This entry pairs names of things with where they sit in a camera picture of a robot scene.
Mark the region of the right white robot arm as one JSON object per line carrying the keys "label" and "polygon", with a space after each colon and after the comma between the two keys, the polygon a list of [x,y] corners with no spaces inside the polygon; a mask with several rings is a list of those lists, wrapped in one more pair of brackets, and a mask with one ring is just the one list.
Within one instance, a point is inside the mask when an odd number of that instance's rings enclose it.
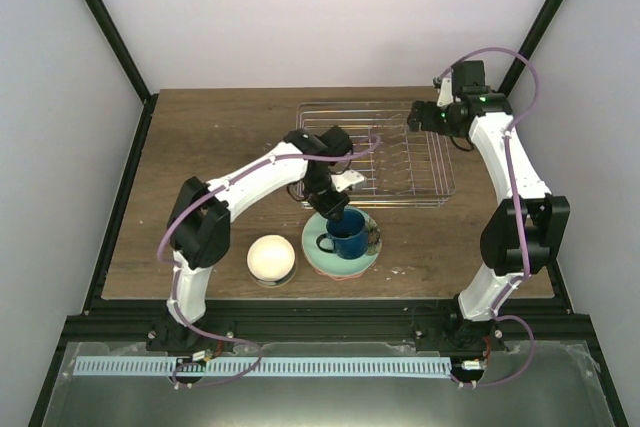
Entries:
{"label": "right white robot arm", "polygon": [[484,161],[497,198],[480,237],[482,265],[458,297],[460,315],[444,325],[447,343],[465,350],[480,337],[477,322],[497,318],[523,282],[556,260],[570,204],[534,169],[516,131],[520,119],[507,97],[487,85],[483,61],[474,55],[457,61],[434,86],[436,100],[413,103],[410,131],[467,140]]}

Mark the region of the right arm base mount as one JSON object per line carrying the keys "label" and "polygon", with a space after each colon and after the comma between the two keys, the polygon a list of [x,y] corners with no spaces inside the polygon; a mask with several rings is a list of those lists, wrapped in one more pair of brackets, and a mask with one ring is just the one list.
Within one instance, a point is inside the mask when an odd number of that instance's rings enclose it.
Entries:
{"label": "right arm base mount", "polygon": [[491,344],[490,338],[497,329],[497,322],[430,318],[418,321],[413,328],[414,339],[426,350],[475,352]]}

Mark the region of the teal flower plate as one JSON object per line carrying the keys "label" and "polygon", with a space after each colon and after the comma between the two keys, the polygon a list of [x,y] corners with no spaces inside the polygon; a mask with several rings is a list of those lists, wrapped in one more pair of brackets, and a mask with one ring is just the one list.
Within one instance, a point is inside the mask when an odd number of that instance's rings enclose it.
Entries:
{"label": "teal flower plate", "polygon": [[356,278],[376,262],[381,230],[370,215],[347,207],[340,222],[313,214],[303,228],[301,245],[317,272],[336,279]]}

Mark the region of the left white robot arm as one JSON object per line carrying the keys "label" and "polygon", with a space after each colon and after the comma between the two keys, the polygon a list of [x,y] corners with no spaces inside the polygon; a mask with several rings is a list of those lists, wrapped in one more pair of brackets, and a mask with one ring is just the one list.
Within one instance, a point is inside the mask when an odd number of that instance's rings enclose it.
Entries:
{"label": "left white robot arm", "polygon": [[191,177],[181,187],[158,247],[163,260],[172,249],[174,278],[167,309],[173,317],[170,340],[181,350],[204,339],[198,321],[206,311],[206,290],[213,266],[230,248],[231,224],[251,205],[290,184],[303,184],[303,200],[328,220],[342,217],[347,190],[366,177],[353,169],[334,173],[331,166],[354,158],[349,135],[334,126],[320,136],[304,129],[289,132],[262,157],[224,177]]}

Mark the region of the blue enamel mug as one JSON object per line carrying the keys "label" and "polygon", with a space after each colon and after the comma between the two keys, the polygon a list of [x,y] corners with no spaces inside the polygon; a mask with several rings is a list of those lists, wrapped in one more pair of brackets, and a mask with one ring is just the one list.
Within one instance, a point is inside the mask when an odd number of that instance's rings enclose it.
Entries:
{"label": "blue enamel mug", "polygon": [[368,249],[368,231],[364,215],[345,209],[340,220],[327,220],[325,231],[316,238],[316,247],[344,260],[362,257]]}

